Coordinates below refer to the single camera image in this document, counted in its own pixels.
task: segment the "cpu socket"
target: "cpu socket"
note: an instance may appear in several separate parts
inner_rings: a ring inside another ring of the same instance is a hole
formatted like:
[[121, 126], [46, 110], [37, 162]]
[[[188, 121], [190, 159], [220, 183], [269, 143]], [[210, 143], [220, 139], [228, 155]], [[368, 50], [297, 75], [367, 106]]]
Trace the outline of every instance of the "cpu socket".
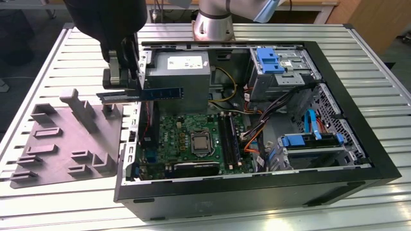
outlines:
[[209, 132], [192, 132], [190, 133], [190, 153], [197, 157], [204, 157], [210, 154], [210, 139]]

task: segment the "green circuit board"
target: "green circuit board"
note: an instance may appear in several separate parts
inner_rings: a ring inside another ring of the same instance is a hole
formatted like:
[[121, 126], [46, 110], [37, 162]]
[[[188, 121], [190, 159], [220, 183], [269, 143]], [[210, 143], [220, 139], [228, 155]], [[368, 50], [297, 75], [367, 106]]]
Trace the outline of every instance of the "green circuit board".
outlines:
[[[240, 115], [233, 117], [233, 123], [237, 133], [245, 128]], [[190, 150], [190, 133], [205, 131], [209, 133], [210, 154], [197, 157]], [[228, 169], [224, 165], [222, 147], [218, 135], [218, 123], [216, 115], [176, 115], [161, 116], [160, 118], [160, 139], [156, 150], [156, 165], [148, 169], [150, 178], [164, 178], [164, 166], [172, 163], [213, 161], [220, 163], [220, 175], [248, 173], [252, 168], [250, 157], [244, 156], [240, 148], [241, 166]]]

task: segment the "wooden cabinet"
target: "wooden cabinet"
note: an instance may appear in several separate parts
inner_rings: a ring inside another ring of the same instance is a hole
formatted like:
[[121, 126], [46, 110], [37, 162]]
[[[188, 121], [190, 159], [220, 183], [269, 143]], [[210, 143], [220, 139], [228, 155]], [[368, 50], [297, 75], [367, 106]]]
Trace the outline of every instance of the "wooden cabinet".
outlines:
[[326, 23], [351, 23], [369, 47], [383, 54], [411, 22], [411, 0], [341, 0]]

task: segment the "white label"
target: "white label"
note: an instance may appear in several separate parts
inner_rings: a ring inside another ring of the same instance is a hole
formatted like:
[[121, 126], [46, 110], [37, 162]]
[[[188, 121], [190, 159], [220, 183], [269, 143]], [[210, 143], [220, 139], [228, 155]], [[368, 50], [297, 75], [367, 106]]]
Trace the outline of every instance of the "white label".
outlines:
[[261, 167], [264, 167], [264, 160], [261, 157], [257, 156], [256, 158], [258, 165], [261, 165]]
[[292, 65], [290, 65], [290, 62], [286, 62], [286, 61], [281, 61], [281, 65], [282, 65], [282, 66], [292, 66]]
[[172, 56], [166, 59], [166, 69], [201, 69], [202, 60], [200, 56]]
[[249, 102], [249, 94], [248, 94], [248, 93], [244, 93], [244, 100], [245, 100], [246, 102]]

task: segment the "slotted metal table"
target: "slotted metal table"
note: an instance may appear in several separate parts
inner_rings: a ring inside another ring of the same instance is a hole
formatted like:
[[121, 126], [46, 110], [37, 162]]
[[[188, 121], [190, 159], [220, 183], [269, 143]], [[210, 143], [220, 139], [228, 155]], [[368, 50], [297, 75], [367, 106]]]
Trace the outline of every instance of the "slotted metal table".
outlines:
[[[33, 126], [37, 103], [64, 106], [62, 88], [100, 104], [106, 68], [98, 42], [66, 24], [0, 143], [0, 229], [90, 230], [409, 230], [411, 229], [411, 96], [353, 29], [341, 25], [236, 24], [236, 40], [313, 40], [329, 60], [403, 177], [360, 191], [332, 205], [144, 223], [112, 202], [114, 177], [24, 189], [9, 187]], [[148, 24], [140, 41], [192, 40], [189, 24]], [[132, 105], [124, 107], [130, 114]], [[126, 117], [122, 127], [128, 127]]]

